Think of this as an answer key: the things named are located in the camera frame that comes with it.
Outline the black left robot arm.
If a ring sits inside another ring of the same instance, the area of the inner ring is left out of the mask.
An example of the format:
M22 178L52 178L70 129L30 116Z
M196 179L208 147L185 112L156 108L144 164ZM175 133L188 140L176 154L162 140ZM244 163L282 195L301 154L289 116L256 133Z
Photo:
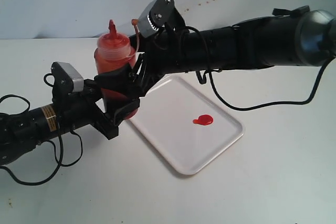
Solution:
M52 103L19 114L1 113L1 164L7 165L48 140L91 125L106 139L119 135L119 125L140 106L139 99L107 101L106 112L97 101L102 93L92 80L82 91L65 93L52 89Z

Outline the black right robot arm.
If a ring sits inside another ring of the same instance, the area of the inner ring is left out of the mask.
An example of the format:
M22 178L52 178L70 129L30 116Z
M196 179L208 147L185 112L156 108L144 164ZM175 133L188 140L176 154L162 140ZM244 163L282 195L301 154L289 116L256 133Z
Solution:
M335 17L324 10L275 9L269 17L200 32L167 26L153 38L143 39L142 49L134 67L99 74L97 85L137 98L166 74L319 67L335 54Z

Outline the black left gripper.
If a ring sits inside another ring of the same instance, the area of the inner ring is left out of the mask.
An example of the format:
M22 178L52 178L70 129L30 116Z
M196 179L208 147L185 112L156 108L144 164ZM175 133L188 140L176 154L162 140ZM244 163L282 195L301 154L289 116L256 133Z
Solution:
M140 107L140 99L108 99L104 113L96 104L102 99L102 93L95 81L85 79L83 83L82 91L70 93L69 80L54 80L52 103L60 134L91 125L108 140L117 137L117 126Z

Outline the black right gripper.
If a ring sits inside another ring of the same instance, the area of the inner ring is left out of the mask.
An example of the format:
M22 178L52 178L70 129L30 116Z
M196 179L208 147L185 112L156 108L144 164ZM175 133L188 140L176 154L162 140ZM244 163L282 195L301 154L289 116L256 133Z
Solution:
M123 66L96 75L94 81L102 89L129 98L144 97L164 75L189 72L189 60L184 48L188 36L187 29L161 30L148 38L140 35L139 42L135 41L135 36L131 36L131 45L139 45L141 52L133 69Z

